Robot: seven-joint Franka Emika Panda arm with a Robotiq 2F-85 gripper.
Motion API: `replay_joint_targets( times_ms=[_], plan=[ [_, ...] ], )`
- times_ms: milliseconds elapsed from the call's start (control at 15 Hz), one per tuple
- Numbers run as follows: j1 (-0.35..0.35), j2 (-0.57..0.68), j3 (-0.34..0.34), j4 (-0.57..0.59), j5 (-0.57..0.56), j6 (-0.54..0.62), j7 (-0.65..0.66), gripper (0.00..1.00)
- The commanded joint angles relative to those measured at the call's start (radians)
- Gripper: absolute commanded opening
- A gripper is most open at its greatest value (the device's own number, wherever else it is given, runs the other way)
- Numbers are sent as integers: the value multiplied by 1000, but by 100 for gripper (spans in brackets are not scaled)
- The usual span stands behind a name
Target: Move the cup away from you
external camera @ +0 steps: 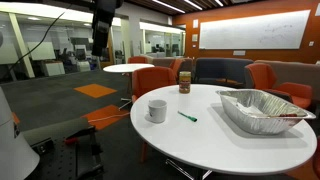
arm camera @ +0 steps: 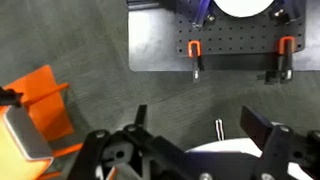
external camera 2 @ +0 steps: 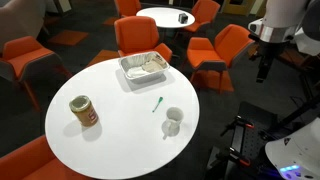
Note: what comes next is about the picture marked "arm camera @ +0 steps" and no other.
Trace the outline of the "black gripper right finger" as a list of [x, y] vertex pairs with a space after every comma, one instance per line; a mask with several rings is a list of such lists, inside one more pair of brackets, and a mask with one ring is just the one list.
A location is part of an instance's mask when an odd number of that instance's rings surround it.
[[268, 140], [273, 124], [251, 107], [243, 106], [241, 110], [240, 126], [254, 144], [263, 150]]

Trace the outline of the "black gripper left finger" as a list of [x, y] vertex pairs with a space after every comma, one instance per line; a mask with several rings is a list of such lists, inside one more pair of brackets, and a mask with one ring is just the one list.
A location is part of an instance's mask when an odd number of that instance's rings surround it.
[[145, 127], [146, 117], [147, 117], [147, 106], [145, 104], [139, 105], [134, 124], [140, 127]]

